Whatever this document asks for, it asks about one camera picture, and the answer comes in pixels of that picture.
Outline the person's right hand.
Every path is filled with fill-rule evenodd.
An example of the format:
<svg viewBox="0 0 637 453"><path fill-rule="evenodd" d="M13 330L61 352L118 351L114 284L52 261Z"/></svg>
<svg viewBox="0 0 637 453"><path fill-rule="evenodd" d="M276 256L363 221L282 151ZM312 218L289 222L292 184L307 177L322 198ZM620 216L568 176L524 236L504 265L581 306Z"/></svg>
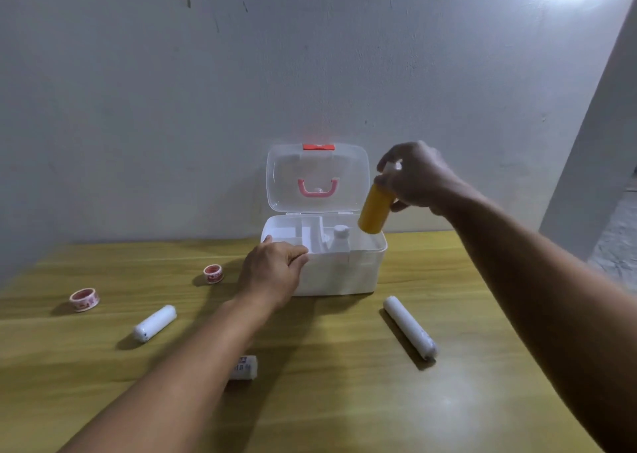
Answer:
<svg viewBox="0 0 637 453"><path fill-rule="evenodd" d="M394 145L379 160L377 171L374 181L394 192L397 200L429 208L436 216L449 218L470 201L486 200L423 141Z"/></svg>

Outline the person's left hand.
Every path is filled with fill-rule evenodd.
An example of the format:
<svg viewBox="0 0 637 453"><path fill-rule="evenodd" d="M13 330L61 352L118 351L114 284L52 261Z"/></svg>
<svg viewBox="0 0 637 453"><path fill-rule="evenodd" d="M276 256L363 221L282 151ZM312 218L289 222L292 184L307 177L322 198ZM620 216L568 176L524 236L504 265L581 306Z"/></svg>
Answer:
<svg viewBox="0 0 637 453"><path fill-rule="evenodd" d="M308 249L302 245L284 241L274 241L265 248L257 245L243 261L238 297L268 313L275 312L298 288L301 271L308 260Z"/></svg>

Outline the orange bottle white cap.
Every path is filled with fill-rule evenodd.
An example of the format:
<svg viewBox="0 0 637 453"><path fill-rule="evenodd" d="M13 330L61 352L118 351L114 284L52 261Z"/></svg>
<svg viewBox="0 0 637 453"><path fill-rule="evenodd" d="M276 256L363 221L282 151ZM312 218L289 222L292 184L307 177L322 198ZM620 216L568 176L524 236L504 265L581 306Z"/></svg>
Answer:
<svg viewBox="0 0 637 453"><path fill-rule="evenodd" d="M366 234L379 234L396 200L394 192L379 186L373 180L357 222L359 229Z"/></svg>

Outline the white storage box clear lid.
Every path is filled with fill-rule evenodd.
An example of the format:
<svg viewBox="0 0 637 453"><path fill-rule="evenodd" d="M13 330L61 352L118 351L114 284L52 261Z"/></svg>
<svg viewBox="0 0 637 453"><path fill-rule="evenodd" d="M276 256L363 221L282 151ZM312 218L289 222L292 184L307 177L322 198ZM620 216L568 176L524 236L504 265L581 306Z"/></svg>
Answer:
<svg viewBox="0 0 637 453"><path fill-rule="evenodd" d="M327 247L334 226L350 228L349 254L309 253L296 296L370 294L376 289L387 241L383 233L366 234L357 224L370 186L369 159L362 147L297 143L270 148L266 194L275 216L322 216Z"/></svg>

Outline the person's right forearm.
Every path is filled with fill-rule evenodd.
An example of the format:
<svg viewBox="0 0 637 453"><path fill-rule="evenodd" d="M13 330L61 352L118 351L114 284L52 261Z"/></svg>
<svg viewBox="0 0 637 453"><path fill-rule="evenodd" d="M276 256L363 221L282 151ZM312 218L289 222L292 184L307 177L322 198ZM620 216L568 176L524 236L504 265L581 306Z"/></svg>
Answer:
<svg viewBox="0 0 637 453"><path fill-rule="evenodd" d="M432 206L586 432L606 452L637 453L637 297L472 189Z"/></svg>

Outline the person's left forearm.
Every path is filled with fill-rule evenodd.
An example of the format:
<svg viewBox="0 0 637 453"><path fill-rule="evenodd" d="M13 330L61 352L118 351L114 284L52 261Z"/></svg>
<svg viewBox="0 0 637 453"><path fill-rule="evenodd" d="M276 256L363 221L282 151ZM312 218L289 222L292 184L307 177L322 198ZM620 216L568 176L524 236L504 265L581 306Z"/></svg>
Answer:
<svg viewBox="0 0 637 453"><path fill-rule="evenodd" d="M240 356L290 297L256 288L224 302L58 453L192 452Z"/></svg>

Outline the white inner tray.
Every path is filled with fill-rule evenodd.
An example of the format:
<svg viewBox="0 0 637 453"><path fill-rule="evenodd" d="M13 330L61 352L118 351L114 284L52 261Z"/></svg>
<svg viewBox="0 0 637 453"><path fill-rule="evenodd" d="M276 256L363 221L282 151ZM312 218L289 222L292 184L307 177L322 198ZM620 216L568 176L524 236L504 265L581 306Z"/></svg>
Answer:
<svg viewBox="0 0 637 453"><path fill-rule="evenodd" d="M286 214L270 217L262 230L261 240L271 236L273 241L302 245L310 254L327 252L323 234L323 217L311 214Z"/></svg>

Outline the white plastic bottle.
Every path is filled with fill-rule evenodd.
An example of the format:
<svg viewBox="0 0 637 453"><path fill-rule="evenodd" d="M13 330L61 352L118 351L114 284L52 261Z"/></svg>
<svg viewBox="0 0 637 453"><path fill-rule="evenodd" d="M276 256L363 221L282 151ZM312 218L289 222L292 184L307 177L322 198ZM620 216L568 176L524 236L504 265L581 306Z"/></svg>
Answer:
<svg viewBox="0 0 637 453"><path fill-rule="evenodd" d="M332 239L328 245L328 252L331 254L349 254L350 251L350 228L343 224L334 226Z"/></svg>

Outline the long white gauze roll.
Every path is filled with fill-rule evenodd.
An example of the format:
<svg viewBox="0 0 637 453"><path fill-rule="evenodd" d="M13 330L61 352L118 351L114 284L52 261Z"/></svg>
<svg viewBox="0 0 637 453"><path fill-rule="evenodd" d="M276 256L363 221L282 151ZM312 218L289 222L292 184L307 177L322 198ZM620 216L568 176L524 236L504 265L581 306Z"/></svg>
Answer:
<svg viewBox="0 0 637 453"><path fill-rule="evenodd" d="M438 356L437 344L402 302L396 296L389 296L384 300L383 307L389 317L394 320L399 330L403 332L410 344L416 349L419 356L425 361L436 360Z"/></svg>

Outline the white gauze roll printed label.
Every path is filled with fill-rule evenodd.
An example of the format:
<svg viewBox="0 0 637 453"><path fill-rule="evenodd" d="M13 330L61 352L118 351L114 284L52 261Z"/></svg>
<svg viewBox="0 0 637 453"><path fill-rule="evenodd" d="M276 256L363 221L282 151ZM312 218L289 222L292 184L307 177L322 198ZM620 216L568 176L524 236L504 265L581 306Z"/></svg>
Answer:
<svg viewBox="0 0 637 453"><path fill-rule="evenodd" d="M241 356L230 373L229 381L252 381L258 376L258 359L255 355Z"/></svg>

